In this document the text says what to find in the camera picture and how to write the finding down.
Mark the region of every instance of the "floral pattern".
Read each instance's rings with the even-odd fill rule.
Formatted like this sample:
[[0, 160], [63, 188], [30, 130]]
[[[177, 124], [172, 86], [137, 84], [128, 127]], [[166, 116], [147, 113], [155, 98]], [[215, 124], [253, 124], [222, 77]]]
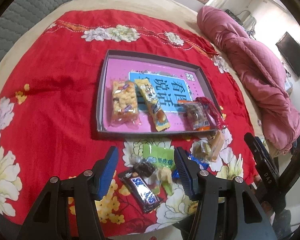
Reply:
[[212, 61], [214, 62], [214, 65], [215, 66], [218, 66], [218, 69], [220, 71], [221, 74], [223, 73], [229, 73], [229, 69], [227, 67], [227, 63], [226, 61], [224, 60], [223, 57], [221, 57], [220, 55], [215, 55], [213, 58], [212, 58]]
[[155, 145], [162, 148], [173, 149], [174, 147], [171, 145], [171, 140], [168, 138], [155, 138], [155, 139], [131, 139], [124, 142], [123, 151], [123, 161], [126, 167], [132, 167], [131, 164], [131, 156], [133, 154], [142, 156], [143, 154], [143, 144]]
[[21, 105], [24, 101], [26, 101], [27, 96], [22, 92], [16, 92], [16, 99], [18, 100], [18, 104]]
[[[229, 144], [232, 142], [232, 135], [230, 133], [230, 131], [228, 130], [228, 128], [225, 128], [223, 131], [222, 131], [223, 135], [225, 136], [225, 142], [221, 148], [221, 151], [219, 153], [219, 156], [218, 158], [216, 159], [215, 162], [210, 162], [210, 169], [212, 171], [221, 171], [221, 168], [223, 166], [223, 163], [230, 163], [231, 161], [231, 158], [233, 156], [233, 152], [232, 152], [232, 149], [231, 147], [229, 147]], [[200, 140], [203, 140], [205, 143], [208, 142], [208, 139], [207, 138], [200, 138]], [[197, 147], [197, 144], [199, 144], [200, 141], [194, 141], [192, 143], [192, 146], [190, 148], [190, 152], [192, 153], [194, 151], [194, 149]]]
[[241, 154], [239, 154], [238, 160], [235, 155], [232, 156], [230, 163], [228, 165], [224, 165], [216, 175], [217, 178], [229, 179], [233, 180], [234, 177], [242, 177], [243, 178], [243, 159]]
[[[107, 223], [108, 220], [110, 220], [112, 223], [116, 223], [117, 225], [120, 225], [121, 223], [124, 223], [124, 215], [120, 215], [116, 213], [116, 211], [119, 210], [119, 206], [120, 206], [118, 197], [114, 196], [114, 192], [118, 189], [118, 184], [115, 182], [114, 179], [116, 174], [117, 171], [114, 172], [108, 193], [100, 201], [95, 201], [95, 205], [97, 208], [100, 222]], [[74, 199], [72, 197], [68, 198], [68, 204], [71, 205], [72, 203], [74, 203]], [[75, 215], [75, 205], [70, 206], [69, 209], [70, 209], [70, 213]]]
[[14, 217], [16, 215], [12, 205], [6, 203], [6, 199], [17, 201], [22, 183], [18, 174], [19, 164], [15, 162], [15, 155], [11, 151], [3, 156], [4, 149], [0, 147], [0, 214]]
[[[8, 98], [0, 99], [0, 131], [5, 129], [12, 121], [14, 104]], [[0, 146], [0, 214], [14, 217], [16, 212], [11, 204], [6, 203], [7, 199], [17, 201], [22, 183], [18, 174], [19, 164], [14, 164], [16, 160], [12, 151], [4, 155], [4, 149]]]
[[125, 185], [122, 185], [122, 187], [119, 189], [119, 193], [124, 196], [129, 196], [131, 194]]
[[140, 38], [140, 34], [134, 28], [129, 28], [124, 25], [118, 24], [115, 28], [101, 28], [90, 29], [84, 31], [84, 35], [81, 38], [86, 41], [104, 41], [104, 40], [114, 40], [117, 42], [126, 41], [132, 42]]
[[10, 102], [9, 98], [3, 97], [0, 99], [0, 130], [6, 128], [12, 121], [14, 116], [13, 106], [14, 104]]
[[110, 33], [114, 41], [132, 42], [140, 38], [139, 33], [134, 28], [129, 28], [124, 25], [118, 24], [116, 28], [108, 28], [107, 32]]
[[111, 40], [112, 36], [106, 29], [98, 27], [96, 29], [85, 31], [81, 38], [86, 39], [86, 41], [104, 41]]
[[156, 210], [157, 223], [147, 227], [145, 233], [170, 226], [194, 212], [196, 207], [192, 204], [193, 202], [189, 197], [185, 195], [182, 185], [173, 183], [172, 189], [173, 195], [168, 196], [167, 201], [161, 203]]
[[57, 26], [56, 23], [51, 23], [51, 24], [48, 26], [47, 30], [53, 28], [54, 26]]
[[167, 36], [168, 40], [171, 43], [183, 46], [184, 41], [178, 35], [174, 33], [167, 33], [167, 32], [165, 32], [164, 35]]

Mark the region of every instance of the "yellow snack package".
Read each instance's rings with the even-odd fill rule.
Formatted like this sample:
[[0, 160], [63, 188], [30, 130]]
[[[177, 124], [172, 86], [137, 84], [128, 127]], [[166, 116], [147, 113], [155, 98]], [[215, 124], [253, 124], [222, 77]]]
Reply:
[[160, 101], [148, 79], [135, 79], [142, 97], [144, 98], [148, 110], [153, 118], [155, 128], [158, 132], [170, 127], [166, 114], [161, 108]]

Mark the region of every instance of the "yellow flower print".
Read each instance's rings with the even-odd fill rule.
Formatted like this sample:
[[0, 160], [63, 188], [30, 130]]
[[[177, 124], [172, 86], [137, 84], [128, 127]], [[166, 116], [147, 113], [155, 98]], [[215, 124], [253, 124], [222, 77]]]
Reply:
[[24, 89], [25, 91], [29, 91], [29, 90], [30, 90], [29, 84], [25, 84], [25, 86], [23, 87], [23, 89]]
[[112, 223], [116, 223], [117, 225], [120, 225], [125, 222], [124, 215], [110, 214], [109, 218]]
[[122, 187], [119, 189], [119, 193], [124, 196], [129, 196], [131, 194], [125, 185], [122, 185]]
[[[23, 89], [25, 91], [29, 91], [30, 90], [30, 85], [29, 84], [25, 84]], [[21, 105], [24, 101], [26, 101], [27, 96], [24, 92], [22, 91], [17, 91], [16, 92], [16, 99], [18, 100], [18, 104]]]
[[[113, 196], [114, 192], [117, 189], [118, 189], [118, 184], [115, 182], [115, 179], [112, 179], [108, 193], [100, 201], [95, 201], [98, 217], [100, 222], [102, 223], [107, 223], [108, 219], [112, 223], [117, 223], [118, 225], [124, 223], [123, 215], [116, 215], [112, 213], [113, 210], [118, 211], [120, 206], [120, 202], [118, 201], [117, 196]], [[74, 199], [69, 197], [68, 203], [69, 204], [74, 203]], [[74, 205], [70, 207], [70, 213], [75, 215]]]
[[191, 215], [197, 211], [198, 201], [191, 202], [189, 205], [188, 214]]
[[118, 188], [118, 184], [115, 182], [115, 179], [112, 179], [110, 187], [109, 187], [108, 194], [110, 194], [111, 197], [112, 197], [114, 191], [117, 190], [117, 188]]
[[16, 92], [16, 98], [18, 100], [18, 104], [21, 105], [26, 99], [27, 96], [23, 94], [23, 92]]
[[120, 206], [120, 203], [119, 203], [117, 197], [113, 197], [113, 199], [108, 204], [108, 208], [110, 209], [110, 211], [112, 211], [112, 210], [118, 211], [119, 206]]
[[68, 197], [68, 204], [71, 205], [73, 203], [73, 197]]
[[71, 207], [69, 207], [69, 209], [70, 209], [70, 213], [75, 215], [75, 207], [71, 206]]
[[184, 140], [186, 140], [187, 142], [190, 142], [191, 141], [191, 136], [182, 136], [182, 138], [184, 139]]

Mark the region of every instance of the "pink comforter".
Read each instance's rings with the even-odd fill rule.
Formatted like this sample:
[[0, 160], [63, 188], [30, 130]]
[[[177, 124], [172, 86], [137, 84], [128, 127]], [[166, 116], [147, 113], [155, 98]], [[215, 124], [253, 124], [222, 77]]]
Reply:
[[224, 11], [204, 6], [197, 24], [227, 54], [242, 84], [261, 108], [265, 138], [278, 150], [288, 151], [300, 135], [300, 113], [284, 90], [286, 73], [280, 60], [266, 45], [250, 39]]

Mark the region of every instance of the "candy wrapper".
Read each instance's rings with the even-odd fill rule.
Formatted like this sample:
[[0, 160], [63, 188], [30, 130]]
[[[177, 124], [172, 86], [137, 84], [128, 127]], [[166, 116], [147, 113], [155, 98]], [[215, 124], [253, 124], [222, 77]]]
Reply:
[[[188, 159], [189, 160], [193, 160], [195, 161], [196, 163], [198, 163], [199, 167], [201, 170], [206, 170], [208, 167], [209, 167], [209, 164], [206, 163], [205, 161], [203, 160], [199, 160], [197, 158], [195, 158], [193, 155], [191, 155], [190, 153], [186, 152], [187, 156], [188, 156]], [[175, 169], [172, 173], [172, 178], [173, 179], [179, 179], [180, 176], [179, 176], [179, 172], [177, 169]]]
[[139, 125], [139, 109], [135, 84], [131, 81], [114, 81], [112, 90], [113, 112], [111, 125], [123, 123]]
[[143, 158], [157, 168], [156, 172], [148, 180], [152, 191], [155, 194], [159, 194], [160, 186], [162, 185], [165, 192], [171, 196], [173, 194], [171, 170], [174, 170], [176, 167], [174, 150], [143, 144]]
[[214, 122], [214, 126], [216, 126], [219, 130], [224, 129], [226, 123], [223, 120], [220, 111], [217, 110], [216, 106], [210, 99], [206, 97], [198, 97], [195, 101], [201, 103], [205, 113], [211, 117], [210, 121]]
[[149, 189], [144, 179], [134, 168], [118, 174], [118, 177], [138, 200], [144, 213], [149, 213], [160, 205], [162, 198]]
[[156, 167], [153, 164], [136, 154], [131, 156], [131, 163], [133, 164], [136, 172], [138, 172], [142, 177], [149, 178], [156, 171]]
[[170, 127], [170, 123], [166, 114], [161, 108], [160, 101], [157, 97], [154, 87], [148, 79], [135, 79], [134, 81], [138, 86], [142, 97], [144, 98], [148, 110], [154, 121], [155, 128], [158, 132], [163, 131]]
[[174, 163], [174, 149], [162, 148], [155, 145], [143, 144], [142, 157], [152, 163], [156, 167], [168, 167], [174, 170], [176, 165]]
[[201, 103], [178, 100], [178, 104], [185, 108], [187, 119], [193, 131], [207, 131], [210, 129], [209, 120]]
[[221, 131], [209, 140], [200, 140], [193, 143], [192, 155], [197, 159], [204, 159], [209, 162], [216, 162], [222, 146], [225, 142], [225, 136]]

